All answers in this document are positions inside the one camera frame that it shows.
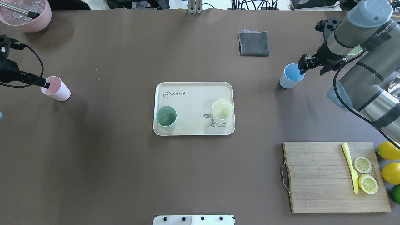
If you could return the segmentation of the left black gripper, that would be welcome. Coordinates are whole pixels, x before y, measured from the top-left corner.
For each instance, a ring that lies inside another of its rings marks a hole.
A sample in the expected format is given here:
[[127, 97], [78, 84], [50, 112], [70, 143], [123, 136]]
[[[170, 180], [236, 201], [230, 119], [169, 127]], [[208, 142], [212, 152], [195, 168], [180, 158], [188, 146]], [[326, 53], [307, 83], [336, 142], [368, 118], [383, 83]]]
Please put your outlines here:
[[46, 89], [50, 87], [50, 83], [48, 83], [46, 79], [32, 73], [20, 71], [17, 63], [9, 59], [6, 59], [1, 63], [0, 81], [2, 83], [20, 81], [27, 85], [36, 85]]

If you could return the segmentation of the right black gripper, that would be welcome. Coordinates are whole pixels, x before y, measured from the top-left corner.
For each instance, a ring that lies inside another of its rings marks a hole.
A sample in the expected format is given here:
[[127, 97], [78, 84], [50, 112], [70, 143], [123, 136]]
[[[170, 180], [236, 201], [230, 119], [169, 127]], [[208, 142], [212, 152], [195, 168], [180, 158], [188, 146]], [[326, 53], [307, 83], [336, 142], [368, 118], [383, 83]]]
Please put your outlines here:
[[297, 65], [300, 74], [304, 74], [307, 70], [313, 69], [315, 65], [322, 66], [319, 74], [324, 75], [331, 70], [337, 71], [341, 69], [346, 62], [346, 56], [333, 55], [333, 57], [327, 57], [326, 55], [316, 53], [314, 56], [303, 54]]

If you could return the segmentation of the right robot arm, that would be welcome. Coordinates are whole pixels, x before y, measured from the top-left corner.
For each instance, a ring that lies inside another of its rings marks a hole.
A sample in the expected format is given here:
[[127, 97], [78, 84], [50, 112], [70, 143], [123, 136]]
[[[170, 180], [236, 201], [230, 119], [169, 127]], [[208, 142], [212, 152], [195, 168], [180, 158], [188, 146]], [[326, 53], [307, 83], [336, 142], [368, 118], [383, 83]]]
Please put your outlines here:
[[339, 73], [349, 63], [346, 56], [361, 47], [354, 57], [357, 63], [341, 79], [335, 74], [328, 96], [397, 145], [399, 100], [381, 87], [386, 78], [399, 72], [400, 30], [392, 14], [387, 0], [360, 1], [334, 26], [315, 55], [302, 55], [298, 68], [301, 74], [316, 67], [322, 67], [321, 75], [331, 70]]

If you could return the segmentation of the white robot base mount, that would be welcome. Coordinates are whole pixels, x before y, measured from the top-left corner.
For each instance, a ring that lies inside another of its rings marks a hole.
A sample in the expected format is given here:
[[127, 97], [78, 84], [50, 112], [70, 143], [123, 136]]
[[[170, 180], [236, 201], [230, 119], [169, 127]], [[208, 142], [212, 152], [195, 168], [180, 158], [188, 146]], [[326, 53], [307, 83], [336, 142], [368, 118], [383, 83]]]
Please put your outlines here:
[[234, 215], [159, 215], [153, 225], [234, 225]]

